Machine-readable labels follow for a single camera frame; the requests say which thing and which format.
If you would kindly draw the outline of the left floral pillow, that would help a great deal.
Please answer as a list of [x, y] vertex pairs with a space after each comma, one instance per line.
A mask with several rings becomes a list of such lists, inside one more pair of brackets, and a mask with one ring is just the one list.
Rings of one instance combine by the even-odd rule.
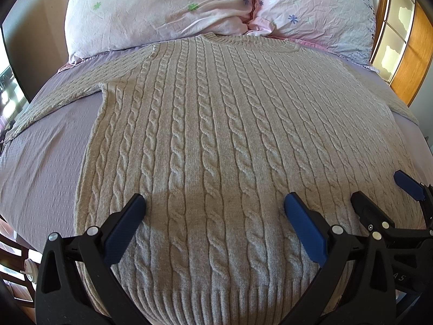
[[252, 0], [69, 0], [68, 62], [202, 33], [247, 32]]

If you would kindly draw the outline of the wooden headboard with panels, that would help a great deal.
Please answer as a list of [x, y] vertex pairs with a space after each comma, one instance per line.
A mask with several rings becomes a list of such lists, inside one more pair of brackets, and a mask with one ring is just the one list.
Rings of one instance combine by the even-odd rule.
[[432, 64], [432, 23], [418, 0], [377, 0], [371, 64], [411, 105]]

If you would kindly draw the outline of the wooden chair beside bed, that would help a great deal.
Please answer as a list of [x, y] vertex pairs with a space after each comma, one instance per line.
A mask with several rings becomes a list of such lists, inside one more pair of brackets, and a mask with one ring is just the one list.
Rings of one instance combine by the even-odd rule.
[[1, 217], [1, 277], [24, 314], [35, 324], [34, 286], [24, 273], [24, 261], [29, 258], [31, 249], [33, 247]]

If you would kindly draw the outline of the lilac bed sheet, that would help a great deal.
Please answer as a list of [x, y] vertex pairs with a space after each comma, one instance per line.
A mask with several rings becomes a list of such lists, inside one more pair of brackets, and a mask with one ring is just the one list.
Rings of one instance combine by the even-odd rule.
[[[54, 74], [41, 87], [27, 110], [63, 84], [141, 48], [113, 51]], [[75, 236], [73, 209], [81, 162], [102, 93], [81, 98], [38, 120], [6, 143], [1, 154], [1, 215], [36, 251], [47, 236]], [[432, 184], [432, 153], [414, 122], [393, 112], [415, 171], [421, 182]]]

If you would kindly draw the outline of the beige cable knit sweater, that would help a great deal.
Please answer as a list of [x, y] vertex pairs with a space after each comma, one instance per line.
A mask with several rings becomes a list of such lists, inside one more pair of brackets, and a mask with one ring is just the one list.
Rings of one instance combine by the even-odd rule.
[[316, 274], [290, 226], [294, 191], [330, 224], [361, 225], [353, 192], [400, 228], [420, 180], [393, 112], [417, 121], [375, 73], [288, 41], [198, 37], [155, 43], [63, 84], [6, 138], [96, 92], [75, 235], [141, 194], [147, 213], [114, 275], [161, 324], [276, 324]]

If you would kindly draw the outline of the right pink floral pillow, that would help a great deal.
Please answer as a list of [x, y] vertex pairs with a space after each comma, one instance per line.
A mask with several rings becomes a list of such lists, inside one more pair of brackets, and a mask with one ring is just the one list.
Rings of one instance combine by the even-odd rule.
[[254, 0], [248, 32], [288, 39], [370, 67], [373, 0]]

